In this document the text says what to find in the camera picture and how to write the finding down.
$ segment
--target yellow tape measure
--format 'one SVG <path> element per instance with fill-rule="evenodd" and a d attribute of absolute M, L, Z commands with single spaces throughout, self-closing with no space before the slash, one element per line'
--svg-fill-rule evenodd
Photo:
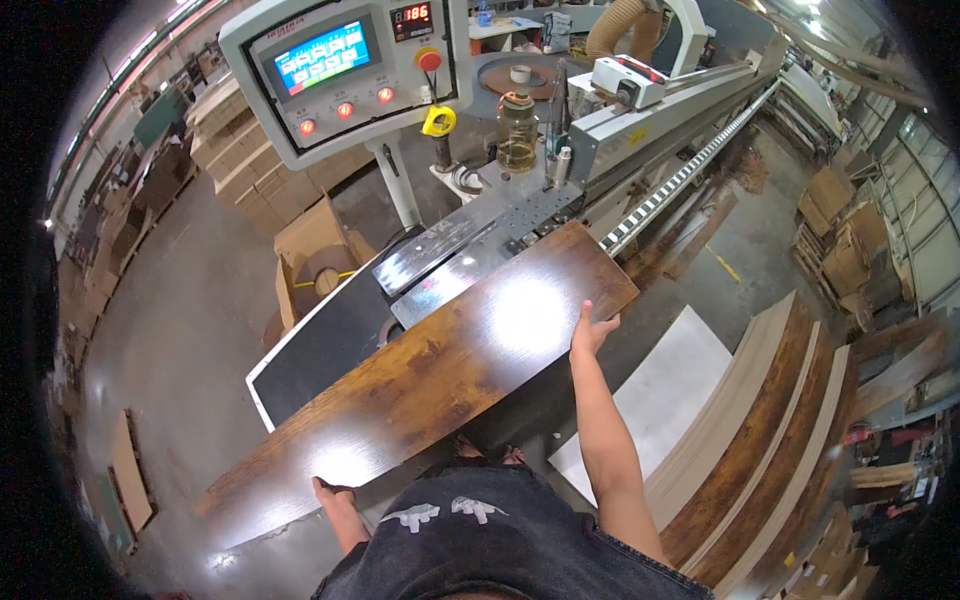
<path fill-rule="evenodd" d="M 456 124 L 457 115 L 452 108 L 433 105 L 426 113 L 420 132 L 424 135 L 444 135 L 453 131 Z"/>

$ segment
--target metal guide rail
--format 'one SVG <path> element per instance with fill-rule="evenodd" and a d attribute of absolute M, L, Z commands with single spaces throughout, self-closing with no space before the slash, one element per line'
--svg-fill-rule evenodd
<path fill-rule="evenodd" d="M 707 165 L 727 145 L 733 136 L 754 116 L 760 106 L 780 86 L 777 78 L 753 104 L 734 118 L 730 124 L 714 137 L 707 146 L 692 158 L 670 180 L 657 190 L 643 204 L 627 215 L 607 237 L 600 240 L 600 247 L 610 256 L 618 255 L 637 235 L 643 231 L 670 202 L 676 198 L 690 182 L 703 172 Z"/>

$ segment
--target dust extraction hose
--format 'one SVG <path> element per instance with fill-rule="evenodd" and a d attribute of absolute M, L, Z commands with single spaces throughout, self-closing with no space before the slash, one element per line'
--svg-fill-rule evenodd
<path fill-rule="evenodd" d="M 649 63 L 657 46 L 660 19 L 660 13 L 651 11 L 643 0 L 614 0 L 587 36 L 587 58 L 613 56 L 616 42 L 634 26 L 630 56 Z"/>

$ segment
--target digital temperature display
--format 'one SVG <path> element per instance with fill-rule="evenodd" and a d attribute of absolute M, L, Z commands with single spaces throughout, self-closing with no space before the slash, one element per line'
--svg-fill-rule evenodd
<path fill-rule="evenodd" d="M 433 33 L 433 15 L 430 14 L 429 2 L 393 9 L 390 11 L 390 20 L 394 24 L 394 42 Z"/>

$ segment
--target water bottle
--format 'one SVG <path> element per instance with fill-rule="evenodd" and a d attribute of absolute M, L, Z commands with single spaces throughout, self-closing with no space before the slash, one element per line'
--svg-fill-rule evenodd
<path fill-rule="evenodd" d="M 487 0 L 481 0 L 480 6 L 477 7 L 477 25 L 480 27 L 492 27 L 493 25 L 493 11 L 487 6 Z"/>

